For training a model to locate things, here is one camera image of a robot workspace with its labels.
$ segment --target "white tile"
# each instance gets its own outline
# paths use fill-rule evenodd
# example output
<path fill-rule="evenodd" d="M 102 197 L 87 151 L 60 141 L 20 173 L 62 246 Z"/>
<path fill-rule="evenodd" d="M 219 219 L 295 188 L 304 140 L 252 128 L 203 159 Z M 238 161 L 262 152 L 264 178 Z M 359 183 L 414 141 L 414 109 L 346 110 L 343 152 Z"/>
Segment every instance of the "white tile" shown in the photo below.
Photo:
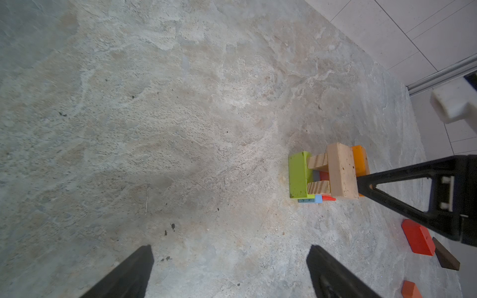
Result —
<path fill-rule="evenodd" d="M 434 112 L 430 99 L 430 90 L 411 97 L 425 155 L 427 160 L 452 156 L 452 147 L 447 137 L 446 127 Z"/>
<path fill-rule="evenodd" d="M 437 72 L 421 52 L 391 67 L 389 71 L 406 86 Z"/>
<path fill-rule="evenodd" d="M 408 32 L 452 0 L 376 0 L 396 24 Z"/>
<path fill-rule="evenodd" d="M 411 40 L 431 29 L 433 26 L 437 25 L 440 21 L 443 21 L 445 18 L 451 16 L 454 12 L 463 8 L 473 0 L 454 0 L 449 5 L 445 6 L 427 20 L 423 21 L 419 25 L 412 28 L 409 32 L 406 33 L 407 37 Z"/>
<path fill-rule="evenodd" d="M 477 1 L 473 1 L 413 42 L 441 70 L 477 53 Z"/>
<path fill-rule="evenodd" d="M 470 128 L 465 120 L 446 124 L 446 128 L 451 142 L 477 137 L 477 133 Z"/>
<path fill-rule="evenodd" d="M 455 154 L 477 150 L 477 138 L 452 142 Z"/>
<path fill-rule="evenodd" d="M 331 21 L 334 17 L 348 4 L 350 0 L 305 0 L 313 7 L 317 12 L 324 16 L 327 20 Z"/>
<path fill-rule="evenodd" d="M 332 24 L 386 69 L 418 51 L 374 0 L 351 0 Z"/>

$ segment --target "orange block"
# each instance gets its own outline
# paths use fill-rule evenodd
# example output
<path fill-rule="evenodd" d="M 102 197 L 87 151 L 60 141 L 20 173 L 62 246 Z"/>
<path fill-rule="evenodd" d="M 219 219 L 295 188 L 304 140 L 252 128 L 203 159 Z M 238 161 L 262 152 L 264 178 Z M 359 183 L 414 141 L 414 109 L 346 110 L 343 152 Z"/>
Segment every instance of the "orange block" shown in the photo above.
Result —
<path fill-rule="evenodd" d="M 330 173 L 320 171 L 320 181 L 330 180 Z"/>
<path fill-rule="evenodd" d="M 351 149 L 353 150 L 356 177 L 369 175 L 371 172 L 369 171 L 368 155 L 366 154 L 366 149 L 363 146 L 353 146 Z"/>
<path fill-rule="evenodd" d="M 422 298 L 422 295 L 419 292 L 419 289 L 417 288 L 416 284 L 407 280 L 404 281 L 401 294 L 404 298 Z"/>
<path fill-rule="evenodd" d="M 409 242 L 409 245 L 415 254 L 427 256 L 434 255 L 436 246 L 426 227 L 421 226 L 410 219 L 405 219 L 401 224 L 401 227 L 406 235 L 407 242 Z"/>

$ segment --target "wooden block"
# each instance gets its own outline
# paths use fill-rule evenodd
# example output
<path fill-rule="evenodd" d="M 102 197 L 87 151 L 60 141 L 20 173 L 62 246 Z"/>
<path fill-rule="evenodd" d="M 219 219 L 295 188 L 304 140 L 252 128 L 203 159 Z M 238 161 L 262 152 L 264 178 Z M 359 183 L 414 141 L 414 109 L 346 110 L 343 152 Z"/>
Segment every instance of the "wooden block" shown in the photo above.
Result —
<path fill-rule="evenodd" d="M 411 246 L 413 253 L 427 256 L 434 255 L 436 246 L 434 245 L 434 242 L 432 242 L 429 230 L 425 226 L 421 226 L 410 219 L 405 219 L 403 220 L 401 227 L 403 228 L 407 242 L 409 242 L 409 246 Z"/>
<path fill-rule="evenodd" d="M 351 149 L 353 150 L 356 177 L 369 175 L 371 172 L 369 171 L 368 155 L 366 154 L 366 149 L 363 146 L 353 146 Z"/>
<path fill-rule="evenodd" d="M 358 199 L 353 150 L 341 143 L 334 143 L 327 146 L 326 154 L 331 195 L 335 198 Z"/>
<path fill-rule="evenodd" d="M 308 183 L 308 194 L 310 195 L 330 195 L 329 181 L 316 181 Z"/>
<path fill-rule="evenodd" d="M 328 171 L 328 155 L 326 153 L 308 157 L 306 164 L 311 170 Z"/>
<path fill-rule="evenodd" d="M 288 158 L 288 175 L 290 183 L 290 198 L 314 199 L 315 195 L 307 193 L 307 184 L 313 182 L 313 170 L 306 166 L 310 152 L 296 153 Z"/>
<path fill-rule="evenodd" d="M 416 284 L 407 280 L 404 281 L 401 294 L 404 298 L 422 298 L 422 295 L 419 292 L 419 289 L 417 288 Z"/>
<path fill-rule="evenodd" d="M 310 204 L 310 203 L 320 204 L 320 203 L 323 203 L 323 197 L 321 195 L 315 195 L 314 199 L 300 199 L 297 201 L 298 203 L 303 203 L 303 204 Z"/>
<path fill-rule="evenodd" d="M 441 267 L 459 271 L 460 262 L 456 257 L 454 257 L 435 237 L 432 237 L 432 241 L 436 246 L 436 256 Z"/>
<path fill-rule="evenodd" d="M 320 171 L 320 181 L 330 180 L 330 173 Z"/>

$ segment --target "marble floor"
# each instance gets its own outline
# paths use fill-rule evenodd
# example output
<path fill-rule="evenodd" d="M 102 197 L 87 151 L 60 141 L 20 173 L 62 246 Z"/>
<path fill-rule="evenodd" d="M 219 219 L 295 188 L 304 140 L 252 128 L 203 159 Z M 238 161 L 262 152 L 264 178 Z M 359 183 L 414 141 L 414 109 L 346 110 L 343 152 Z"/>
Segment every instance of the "marble floor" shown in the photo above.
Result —
<path fill-rule="evenodd" d="M 311 244 L 384 298 L 404 279 L 461 297 L 402 216 L 288 198 L 299 151 L 360 144 L 372 172 L 425 160 L 406 88 L 304 0 L 5 0 L 0 15 L 5 297 L 79 297 L 144 244 L 149 298 L 313 297 Z M 422 183 L 387 189 L 425 205 Z"/>

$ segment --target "green block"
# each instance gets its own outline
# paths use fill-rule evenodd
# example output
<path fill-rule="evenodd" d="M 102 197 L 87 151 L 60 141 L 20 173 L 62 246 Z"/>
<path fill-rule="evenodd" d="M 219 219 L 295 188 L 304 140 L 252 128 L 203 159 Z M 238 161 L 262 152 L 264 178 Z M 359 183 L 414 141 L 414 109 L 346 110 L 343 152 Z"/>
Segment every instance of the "green block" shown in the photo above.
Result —
<path fill-rule="evenodd" d="M 314 199 L 315 195 L 309 195 L 307 184 L 313 182 L 313 170 L 306 166 L 306 159 L 311 157 L 310 152 L 300 152 L 288 158 L 288 175 L 290 180 L 290 198 Z"/>

